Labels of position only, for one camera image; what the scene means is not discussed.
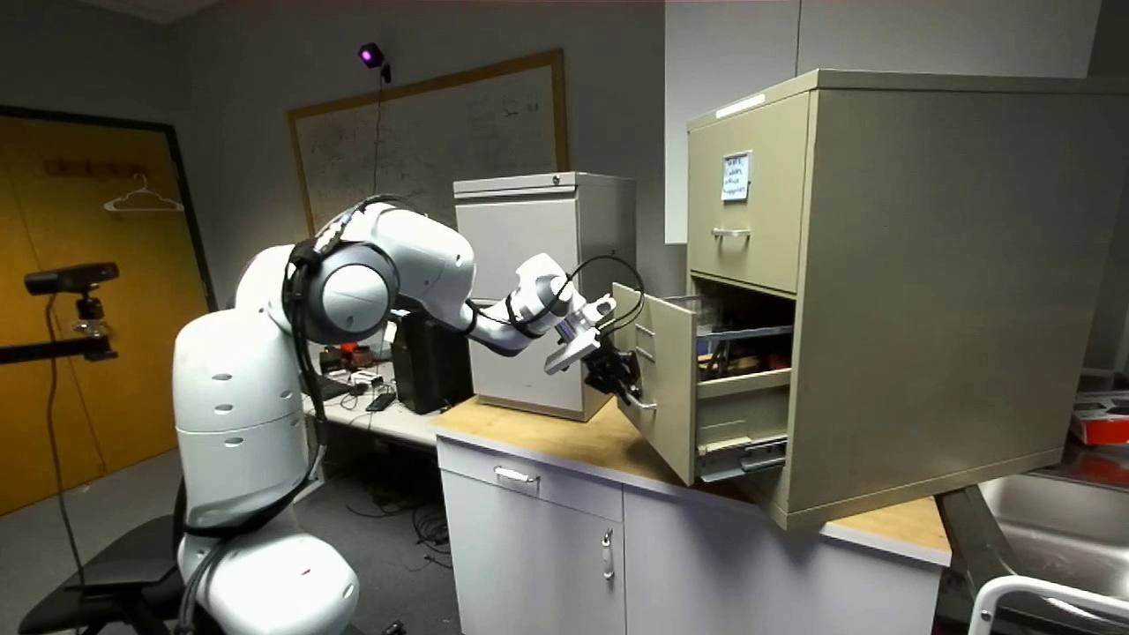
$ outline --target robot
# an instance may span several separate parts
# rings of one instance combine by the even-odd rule
[[[312,346],[371,337],[405,296],[500,355],[558,333],[552,374],[607,353],[601,333],[614,300],[587,300],[555,259],[520,263],[515,294],[494,307],[472,307],[468,283],[466,236],[413,207],[359,200],[314,241],[262,250],[235,303],[177,334],[172,411],[188,494],[180,625],[192,625],[199,598],[226,631],[348,629],[358,573],[281,516],[317,482],[322,453],[305,424],[305,387],[317,396]]]

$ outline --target ceiling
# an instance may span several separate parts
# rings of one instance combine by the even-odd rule
[[[218,0],[81,0],[81,5],[94,5],[94,8],[107,8],[117,14],[157,20],[157,23],[172,23],[172,20],[192,16],[201,8],[213,8]]]

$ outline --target beige filing cabinet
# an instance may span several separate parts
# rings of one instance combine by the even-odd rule
[[[680,480],[814,524],[1059,462],[1129,212],[1127,87],[814,70],[687,148],[694,303],[641,296],[616,334]]]
[[[605,173],[522,173],[455,182],[455,221],[472,243],[472,300],[504,300],[520,283],[520,263],[552,253],[565,271],[579,271],[579,290],[598,300],[611,279],[636,263],[636,182]],[[555,334],[535,337],[520,355],[468,346],[472,391],[492,401],[589,420],[607,396],[587,387],[583,362],[547,374],[542,358],[558,349]]]

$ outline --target desk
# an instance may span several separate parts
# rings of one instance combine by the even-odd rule
[[[565,424],[468,400],[436,457],[466,635],[914,635],[954,560],[932,497],[781,533],[680,488],[614,401]]]
[[[371,376],[392,382],[392,362],[364,371],[359,382],[371,382]],[[338,428],[358,428],[358,430],[399,438],[409,444],[435,444],[435,420],[441,416],[441,410],[436,411],[413,411],[409,407],[392,401],[382,411],[368,411],[368,407],[374,400],[379,400],[379,391],[324,400],[324,420],[338,424]]]

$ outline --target door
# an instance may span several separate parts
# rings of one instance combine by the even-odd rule
[[[547,470],[500,471],[500,480],[535,480],[540,491],[522,494],[446,470],[464,631],[621,635],[627,629],[616,580],[621,523],[583,509],[611,494],[571,488]]]
[[[0,362],[0,516],[55,494],[52,462],[77,488],[172,453],[172,337],[209,309],[188,212],[167,127],[0,112],[0,349],[77,337],[77,296],[31,296],[28,271],[120,268],[94,290],[114,358]]]

